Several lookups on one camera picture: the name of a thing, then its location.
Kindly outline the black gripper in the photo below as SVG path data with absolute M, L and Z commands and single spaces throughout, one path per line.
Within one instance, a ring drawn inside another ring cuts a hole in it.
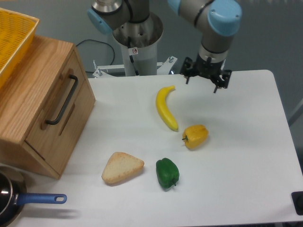
M 218 89 L 227 89 L 232 75 L 232 70 L 221 70 L 225 61 L 225 52 L 214 53 L 210 51 L 199 51 L 196 62 L 186 57 L 182 63 L 180 74 L 189 83 L 191 77 L 200 76 L 206 79 L 212 79 L 215 84 L 214 93 Z

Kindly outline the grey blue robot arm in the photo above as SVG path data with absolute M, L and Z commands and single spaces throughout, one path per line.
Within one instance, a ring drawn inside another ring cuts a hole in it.
M 170 0 L 168 4 L 202 33 L 196 59 L 185 58 L 180 73 L 186 79 L 200 76 L 215 88 L 227 88 L 232 71 L 223 65 L 240 27 L 240 5 L 234 0 Z M 147 0 L 94 0 L 87 15 L 99 32 L 112 34 L 120 44 L 127 76 L 156 74 L 163 24 Z

